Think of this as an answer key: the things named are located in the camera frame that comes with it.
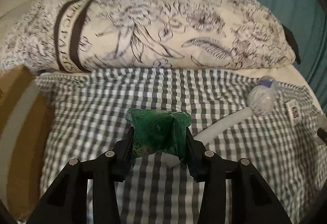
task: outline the pillow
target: pillow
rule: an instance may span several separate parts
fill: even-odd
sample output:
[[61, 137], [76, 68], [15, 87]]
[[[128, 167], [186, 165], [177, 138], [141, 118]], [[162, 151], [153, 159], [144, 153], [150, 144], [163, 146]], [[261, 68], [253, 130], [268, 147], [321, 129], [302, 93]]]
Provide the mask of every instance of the pillow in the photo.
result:
[[293, 63], [256, 0], [37, 0], [8, 35], [3, 69], [269, 68]]
[[0, 199], [15, 220], [27, 220], [39, 201], [54, 117], [33, 79], [24, 66], [0, 78]]

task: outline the green wrapper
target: green wrapper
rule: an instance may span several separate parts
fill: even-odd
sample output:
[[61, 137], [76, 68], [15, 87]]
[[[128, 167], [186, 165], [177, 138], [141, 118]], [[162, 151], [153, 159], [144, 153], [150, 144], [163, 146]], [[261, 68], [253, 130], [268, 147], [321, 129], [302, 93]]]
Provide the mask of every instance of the green wrapper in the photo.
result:
[[188, 113], [130, 108], [126, 120], [134, 126], [132, 158], [162, 151], [185, 162], [186, 128], [192, 122]]

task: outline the gingham fabric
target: gingham fabric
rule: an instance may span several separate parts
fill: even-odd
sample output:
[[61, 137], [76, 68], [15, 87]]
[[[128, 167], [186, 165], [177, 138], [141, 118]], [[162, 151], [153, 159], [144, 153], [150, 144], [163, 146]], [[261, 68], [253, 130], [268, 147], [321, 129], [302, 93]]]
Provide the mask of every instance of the gingham fabric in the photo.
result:
[[[128, 108], [186, 111], [193, 135], [237, 110], [258, 79], [219, 70], [107, 69], [87, 77], [46, 75], [36, 79], [56, 107], [42, 171], [43, 194], [71, 158], [96, 158], [123, 139], [130, 127]], [[313, 140], [318, 110], [305, 87], [279, 83], [271, 115], [252, 116], [232, 126], [206, 146], [222, 158], [249, 158], [277, 195], [293, 223], [313, 203], [327, 177], [327, 148]], [[302, 122], [291, 127], [285, 103], [297, 99]], [[135, 160], [116, 194], [122, 223], [196, 223], [203, 183], [187, 169], [166, 167], [157, 152]], [[92, 223], [92, 183], [88, 223]], [[227, 182], [226, 223], [230, 221]]]

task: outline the metal pin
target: metal pin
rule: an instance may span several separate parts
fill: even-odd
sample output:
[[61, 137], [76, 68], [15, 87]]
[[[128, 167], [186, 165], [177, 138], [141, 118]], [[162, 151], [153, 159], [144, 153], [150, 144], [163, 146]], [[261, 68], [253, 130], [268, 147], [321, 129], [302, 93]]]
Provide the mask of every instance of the metal pin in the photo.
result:
[[211, 157], [213, 157], [213, 156], [215, 155], [215, 153], [213, 153], [213, 152], [210, 151], [210, 150], [207, 150], [207, 151], [204, 153], [204, 155], [207, 156], [207, 157], [209, 157], [209, 158], [211, 158]]
[[74, 165], [77, 164], [77, 162], [78, 162], [78, 159], [71, 159], [71, 160], [69, 161], [69, 165], [74, 166]]
[[250, 164], [250, 161], [248, 159], [241, 159], [241, 163], [245, 166]]
[[107, 151], [105, 155], [106, 155], [107, 158], [111, 158], [111, 157], [113, 157], [115, 155], [115, 152], [110, 150], [110, 151]]

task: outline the plastic bottle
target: plastic bottle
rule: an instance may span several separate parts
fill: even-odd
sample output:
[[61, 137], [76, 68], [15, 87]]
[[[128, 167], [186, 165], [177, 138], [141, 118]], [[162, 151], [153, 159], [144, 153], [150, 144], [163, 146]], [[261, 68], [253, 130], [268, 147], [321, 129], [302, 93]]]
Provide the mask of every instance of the plastic bottle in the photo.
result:
[[248, 98], [247, 105], [257, 116], [266, 116], [274, 109], [277, 100], [277, 84], [274, 78], [266, 76], [259, 80]]

